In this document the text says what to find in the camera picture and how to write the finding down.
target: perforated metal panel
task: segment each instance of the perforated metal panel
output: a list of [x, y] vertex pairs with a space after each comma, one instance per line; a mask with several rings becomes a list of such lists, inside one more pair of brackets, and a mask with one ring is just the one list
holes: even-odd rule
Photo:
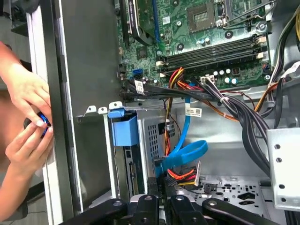
[[[143, 170], [145, 170], [143, 171], [144, 183], [147, 185], [147, 179], [155, 177], [153, 159], [162, 157], [165, 152], [164, 132], [159, 126], [165, 123], [165, 110], [138, 110], [137, 120], [142, 164]], [[171, 149], [173, 149], [179, 140], [179, 132], [173, 120], [170, 121], [169, 129]]]
[[149, 145], [150, 145], [150, 154], [151, 158], [159, 157], [158, 152], [158, 131], [157, 125], [148, 126], [148, 135], [149, 135]]

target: screw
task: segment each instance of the screw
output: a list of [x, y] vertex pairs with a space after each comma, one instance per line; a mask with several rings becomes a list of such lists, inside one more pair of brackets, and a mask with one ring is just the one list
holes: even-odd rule
[[211, 206], [215, 206], [215, 205], [217, 205], [217, 202], [216, 201], [209, 201], [208, 204], [211, 205]]
[[217, 21], [217, 27], [220, 27], [220, 26], [222, 26], [223, 24], [222, 24], [222, 21]]
[[122, 203], [120, 202], [120, 201], [116, 201], [114, 204], [113, 204], [113, 206], [121, 206], [122, 205]]
[[266, 25], [265, 25], [265, 24], [262, 23], [262, 24], [259, 25], [259, 29], [260, 29], [260, 30], [264, 30], [265, 28], [266, 28]]
[[151, 196], [147, 196], [147, 197], [145, 197], [145, 200], [146, 200], [146, 201], [151, 201], [151, 200], [152, 200], [152, 197], [151, 197]]
[[176, 199], [177, 199], [178, 201], [182, 201], [184, 198], [183, 198], [183, 196], [177, 196]]

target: white label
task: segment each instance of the white label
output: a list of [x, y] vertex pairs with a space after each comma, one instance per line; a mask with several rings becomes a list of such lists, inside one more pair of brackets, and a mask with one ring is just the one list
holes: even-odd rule
[[171, 22], [171, 19], [169, 16], [163, 18], [163, 25], [169, 24], [170, 22]]
[[300, 61], [294, 63], [294, 65], [291, 68], [289, 68], [281, 77], [285, 78], [288, 74], [296, 72], [298, 67], [300, 67]]
[[202, 117], [202, 109], [186, 108], [186, 116]]
[[142, 81], [135, 81], [136, 92], [140, 95], [144, 94], [144, 86]]

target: sata port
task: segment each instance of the sata port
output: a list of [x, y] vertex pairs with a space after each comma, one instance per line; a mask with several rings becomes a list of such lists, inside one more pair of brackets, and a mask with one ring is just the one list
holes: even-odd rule
[[132, 75], [135, 76], [135, 75], [141, 75], [143, 74], [143, 69], [134, 69], [132, 71]]

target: ventilation holes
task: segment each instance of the ventilation holes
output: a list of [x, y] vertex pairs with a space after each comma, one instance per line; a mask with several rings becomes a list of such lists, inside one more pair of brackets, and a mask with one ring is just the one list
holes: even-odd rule
[[171, 137], [174, 137], [175, 136], [175, 122], [172, 120], [172, 121], [170, 121], [170, 127], [171, 127], [171, 129], [169, 130], [169, 136], [170, 136], [170, 138]]
[[157, 126], [156, 125], [148, 126], [148, 132], [149, 132], [149, 145], [150, 145], [151, 158], [159, 157]]

